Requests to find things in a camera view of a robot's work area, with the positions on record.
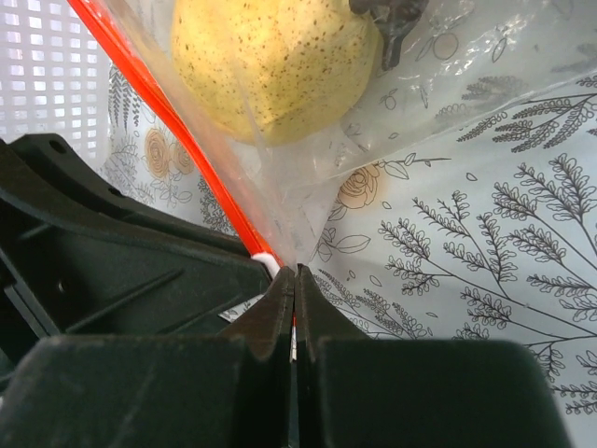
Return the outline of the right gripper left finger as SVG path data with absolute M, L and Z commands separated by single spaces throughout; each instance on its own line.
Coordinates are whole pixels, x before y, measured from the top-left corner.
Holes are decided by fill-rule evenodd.
M 13 374 L 5 447 L 284 447 L 295 275 L 214 336 L 53 336 Z

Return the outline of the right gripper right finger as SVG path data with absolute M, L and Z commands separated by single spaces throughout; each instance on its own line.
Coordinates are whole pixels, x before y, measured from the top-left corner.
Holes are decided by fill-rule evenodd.
M 507 341 L 374 340 L 298 269 L 303 447 L 568 447 L 538 363 Z

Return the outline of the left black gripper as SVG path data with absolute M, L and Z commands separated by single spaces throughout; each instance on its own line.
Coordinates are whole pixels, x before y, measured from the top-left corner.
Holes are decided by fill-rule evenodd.
M 57 134 L 1 146 L 1 380 L 56 335 L 212 334 L 271 276 L 235 237 L 120 193 Z

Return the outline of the clear zip top bag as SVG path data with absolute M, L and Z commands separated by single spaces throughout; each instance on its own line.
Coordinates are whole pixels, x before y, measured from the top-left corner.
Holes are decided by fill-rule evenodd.
M 314 252 L 339 181 L 596 69 L 592 1 L 75 1 L 245 247 Z

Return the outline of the yellow fake pear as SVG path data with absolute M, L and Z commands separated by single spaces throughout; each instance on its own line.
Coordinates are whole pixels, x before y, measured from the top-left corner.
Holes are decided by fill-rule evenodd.
M 171 54 L 206 115 L 252 144 L 297 142 L 365 92 L 380 33 L 346 1 L 177 1 Z

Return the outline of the dark fake plum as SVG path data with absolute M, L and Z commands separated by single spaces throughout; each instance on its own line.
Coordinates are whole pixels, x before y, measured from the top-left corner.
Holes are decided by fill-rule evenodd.
M 369 14 L 382 36 L 382 70 L 399 65 L 402 44 L 415 28 L 429 4 L 428 0 L 350 0 L 356 15 Z

